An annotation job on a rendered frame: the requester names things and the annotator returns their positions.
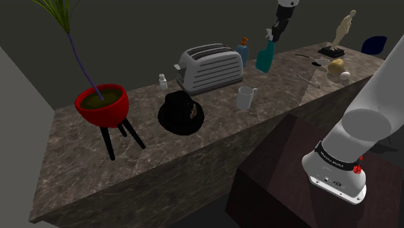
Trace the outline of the black hat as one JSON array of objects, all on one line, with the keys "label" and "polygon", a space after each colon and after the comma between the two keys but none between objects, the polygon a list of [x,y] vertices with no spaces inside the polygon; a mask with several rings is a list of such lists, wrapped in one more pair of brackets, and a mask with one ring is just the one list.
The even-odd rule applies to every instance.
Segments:
[{"label": "black hat", "polygon": [[191,135],[202,127],[205,115],[201,105],[180,90],[165,96],[157,118],[167,131],[176,135]]}]

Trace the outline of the beige figure on black base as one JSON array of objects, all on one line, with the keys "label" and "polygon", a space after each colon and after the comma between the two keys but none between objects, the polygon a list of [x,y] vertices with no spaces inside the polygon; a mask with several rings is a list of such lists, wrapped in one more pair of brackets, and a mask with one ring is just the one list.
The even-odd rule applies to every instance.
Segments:
[{"label": "beige figure on black base", "polygon": [[318,51],[318,53],[328,56],[330,58],[337,58],[344,55],[344,50],[339,49],[337,46],[339,45],[340,41],[344,38],[344,35],[346,34],[345,24],[346,19],[344,18],[336,29],[335,39],[333,40],[331,45],[323,47]]}]

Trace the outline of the yellowish potato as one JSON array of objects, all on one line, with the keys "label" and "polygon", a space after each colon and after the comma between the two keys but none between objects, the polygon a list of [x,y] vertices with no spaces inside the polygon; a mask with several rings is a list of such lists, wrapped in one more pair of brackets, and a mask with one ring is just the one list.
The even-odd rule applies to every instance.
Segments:
[{"label": "yellowish potato", "polygon": [[331,74],[341,74],[344,72],[344,61],[343,59],[336,59],[328,64],[328,72]]}]

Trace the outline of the white mug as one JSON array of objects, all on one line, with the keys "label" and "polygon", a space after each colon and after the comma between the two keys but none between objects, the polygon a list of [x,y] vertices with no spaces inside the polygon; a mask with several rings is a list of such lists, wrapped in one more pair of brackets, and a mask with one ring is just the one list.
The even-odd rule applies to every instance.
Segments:
[{"label": "white mug", "polygon": [[238,89],[238,95],[236,99],[236,107],[241,110],[249,109],[251,106],[251,102],[256,95],[258,89],[251,88],[247,86],[241,86]]}]

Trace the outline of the blue soap dispenser orange pump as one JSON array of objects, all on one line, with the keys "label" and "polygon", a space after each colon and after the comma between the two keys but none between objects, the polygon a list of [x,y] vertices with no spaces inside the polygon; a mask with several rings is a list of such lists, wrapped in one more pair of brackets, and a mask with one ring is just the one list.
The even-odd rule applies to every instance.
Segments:
[{"label": "blue soap dispenser orange pump", "polygon": [[243,68],[246,67],[247,60],[248,60],[248,57],[249,57],[249,48],[248,48],[248,46],[247,46],[247,41],[248,41],[248,40],[249,40],[249,39],[246,38],[246,37],[242,38],[242,41],[241,41],[240,44],[236,47],[236,51],[237,51],[237,52],[240,54],[240,56],[241,56]]}]

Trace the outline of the dark robot stand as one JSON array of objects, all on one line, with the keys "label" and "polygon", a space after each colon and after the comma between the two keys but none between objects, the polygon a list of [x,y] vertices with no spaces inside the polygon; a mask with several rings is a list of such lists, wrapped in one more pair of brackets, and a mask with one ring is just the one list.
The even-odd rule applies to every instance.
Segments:
[{"label": "dark robot stand", "polygon": [[367,193],[352,205],[309,182],[302,157],[325,131],[286,115],[238,167],[227,214],[240,228],[404,228],[403,171],[373,152],[363,156]]}]

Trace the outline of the thin metal skewer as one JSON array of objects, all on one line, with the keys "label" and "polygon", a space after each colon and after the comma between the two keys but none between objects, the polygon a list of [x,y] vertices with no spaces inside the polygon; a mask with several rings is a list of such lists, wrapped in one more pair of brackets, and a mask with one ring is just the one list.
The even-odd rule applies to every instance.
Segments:
[{"label": "thin metal skewer", "polygon": [[313,83],[313,82],[311,82],[310,80],[308,80],[308,79],[305,79],[304,77],[302,77],[302,76],[299,76],[299,75],[296,75],[298,78],[300,78],[300,79],[303,79],[305,82],[307,82],[308,84],[310,84],[311,86],[313,86],[313,87],[315,87],[315,88],[317,88],[317,89],[320,89],[320,86],[318,85],[318,84],[315,84],[315,83]]}]

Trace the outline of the teal spray bottle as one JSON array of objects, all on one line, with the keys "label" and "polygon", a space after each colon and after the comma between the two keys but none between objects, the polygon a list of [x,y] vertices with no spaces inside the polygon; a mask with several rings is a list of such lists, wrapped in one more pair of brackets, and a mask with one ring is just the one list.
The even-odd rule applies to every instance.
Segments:
[{"label": "teal spray bottle", "polygon": [[275,42],[273,41],[272,30],[267,28],[266,31],[267,46],[258,53],[255,65],[263,73],[267,73],[270,70],[275,55]]}]

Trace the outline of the silver toaster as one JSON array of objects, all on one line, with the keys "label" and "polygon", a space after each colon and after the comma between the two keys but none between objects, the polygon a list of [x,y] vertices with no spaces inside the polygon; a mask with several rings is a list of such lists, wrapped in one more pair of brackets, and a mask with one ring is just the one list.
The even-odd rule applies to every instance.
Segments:
[{"label": "silver toaster", "polygon": [[177,83],[191,96],[243,80],[241,55],[222,43],[188,49],[174,67]]}]

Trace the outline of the red plant pot black legs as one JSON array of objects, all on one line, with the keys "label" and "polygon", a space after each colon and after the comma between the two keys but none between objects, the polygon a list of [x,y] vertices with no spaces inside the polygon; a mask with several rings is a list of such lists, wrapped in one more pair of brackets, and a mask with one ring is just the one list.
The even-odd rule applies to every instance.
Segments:
[{"label": "red plant pot black legs", "polygon": [[84,76],[91,84],[89,89],[78,95],[74,106],[79,114],[89,123],[100,128],[110,160],[115,160],[115,153],[109,135],[110,128],[117,128],[123,137],[131,135],[138,145],[145,149],[145,144],[127,119],[129,98],[125,89],[117,84],[96,85],[87,74],[82,61],[78,57],[71,36],[71,16],[73,9],[69,8],[71,0],[31,0],[43,7],[62,27],[71,44]]}]

